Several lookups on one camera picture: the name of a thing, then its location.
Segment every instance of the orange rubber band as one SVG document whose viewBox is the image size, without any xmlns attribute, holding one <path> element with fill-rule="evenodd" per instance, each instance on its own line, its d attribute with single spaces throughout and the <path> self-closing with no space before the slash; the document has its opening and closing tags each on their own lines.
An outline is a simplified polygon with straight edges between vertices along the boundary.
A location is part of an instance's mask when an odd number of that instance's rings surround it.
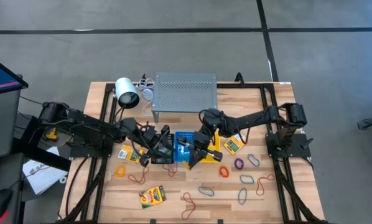
<svg viewBox="0 0 372 224">
<path fill-rule="evenodd" d="M 226 168 L 225 166 L 221 166 L 221 167 L 219 167 L 219 175 L 221 175 L 222 177 L 224 177 L 224 178 L 228 178 L 229 177 L 229 170 L 228 170 L 228 168 Z"/>
<path fill-rule="evenodd" d="M 123 177 L 125 175 L 125 167 L 124 166 L 117 166 L 116 168 L 116 177 Z"/>
</svg>

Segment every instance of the metal mesh platform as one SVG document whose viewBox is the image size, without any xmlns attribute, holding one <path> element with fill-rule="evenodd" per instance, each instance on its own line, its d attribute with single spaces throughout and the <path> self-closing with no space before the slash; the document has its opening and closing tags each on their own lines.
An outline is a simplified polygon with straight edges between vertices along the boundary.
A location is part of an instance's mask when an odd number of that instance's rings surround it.
<svg viewBox="0 0 372 224">
<path fill-rule="evenodd" d="M 217 107 L 216 75 L 213 73 L 156 74 L 152 111 L 191 112 Z"/>
</svg>

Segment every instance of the gray floor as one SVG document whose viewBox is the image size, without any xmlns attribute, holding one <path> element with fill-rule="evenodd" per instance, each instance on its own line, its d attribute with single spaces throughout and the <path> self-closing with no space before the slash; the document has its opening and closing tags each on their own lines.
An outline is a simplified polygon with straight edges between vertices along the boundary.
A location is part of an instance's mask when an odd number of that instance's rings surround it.
<svg viewBox="0 0 372 224">
<path fill-rule="evenodd" d="M 372 27 L 371 1 L 264 0 L 269 27 Z M 0 30 L 259 27 L 249 0 L 0 0 Z M 372 32 L 271 34 L 279 79 L 292 82 L 308 117 L 326 219 L 372 223 Z M 25 76 L 22 95 L 83 109 L 89 83 L 143 73 L 214 72 L 271 80 L 256 34 L 0 35 L 0 62 Z M 21 101 L 19 110 L 40 108 Z M 25 223 L 52 222 L 63 186 L 27 203 Z"/>
</svg>

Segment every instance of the wooden tabletop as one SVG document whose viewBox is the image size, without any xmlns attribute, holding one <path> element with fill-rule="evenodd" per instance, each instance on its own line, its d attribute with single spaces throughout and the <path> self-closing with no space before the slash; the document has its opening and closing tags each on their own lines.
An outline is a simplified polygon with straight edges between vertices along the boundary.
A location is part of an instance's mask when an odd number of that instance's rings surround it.
<svg viewBox="0 0 372 224">
<path fill-rule="evenodd" d="M 99 118 L 106 82 L 91 83 L 88 98 L 85 105 L 85 114 Z M 281 105 L 286 102 L 295 102 L 294 93 L 290 84 L 274 83 L 277 103 Z M 160 130 L 164 124 L 170 126 L 172 133 L 176 131 L 194 131 L 201 127 L 198 116 L 195 113 L 161 113 L 160 122 L 154 124 L 153 117 L 147 118 L 142 115 L 141 109 L 146 101 L 134 109 L 126 110 L 123 117 L 134 117 L 139 123 L 149 121 L 151 125 Z M 233 88 L 218 89 L 218 108 L 228 116 L 239 117 L 246 114 L 263 110 L 261 94 L 254 88 Z M 146 183 L 136 184 L 128 180 L 129 174 L 140 178 L 143 167 L 140 164 L 118 159 L 117 155 L 121 144 L 113 148 L 113 156 L 108 160 L 105 185 L 101 199 L 99 223 L 148 223 L 151 218 L 158 223 L 216 223 L 218 219 L 224 219 L 225 223 L 282 223 L 282 215 L 279 203 L 279 196 L 275 180 L 262 180 L 265 190 L 264 195 L 258 196 L 255 184 L 242 184 L 240 175 L 252 175 L 255 181 L 262 176 L 274 175 L 272 159 L 267 154 L 266 126 L 251 128 L 248 144 L 240 151 L 231 155 L 223 146 L 226 139 L 221 138 L 221 150 L 223 159 L 220 164 L 197 164 L 192 170 L 187 170 L 181 163 L 178 163 L 177 173 L 169 177 L 168 172 L 161 165 L 149 164 L 150 171 L 146 174 Z M 247 160 L 248 154 L 254 154 L 261 161 L 259 167 L 253 167 Z M 239 157 L 244 160 L 244 169 L 239 171 L 234 167 L 234 160 Z M 80 165 L 82 158 L 72 162 L 68 175 L 65 193 L 63 195 L 60 214 L 64 217 L 65 202 L 68 188 L 73 179 L 74 172 Z M 85 192 L 86 181 L 91 159 L 88 159 L 77 175 L 70 196 L 70 209 L 73 208 Z M 306 206 L 320 219 L 324 219 L 319 193 L 315 183 L 314 173 L 311 166 L 299 158 L 290 158 L 295 188 Z M 124 177 L 114 175 L 117 166 L 126 167 Z M 227 166 L 230 176 L 223 178 L 218 175 L 219 166 Z M 142 209 L 139 199 L 139 192 L 151 187 L 162 185 L 167 200 L 153 207 Z M 210 187 L 215 191 L 214 197 L 208 197 L 198 191 L 199 186 Z M 238 192 L 245 187 L 248 190 L 247 201 L 244 205 L 238 203 Z M 291 200 L 286 190 L 287 206 L 289 216 L 293 218 Z M 192 208 L 192 204 L 186 202 L 182 196 L 189 192 L 196 204 L 195 211 L 188 220 L 183 220 L 181 214 L 184 210 Z M 95 193 L 91 196 L 89 203 L 88 218 L 91 219 L 93 205 L 95 204 Z"/>
</svg>

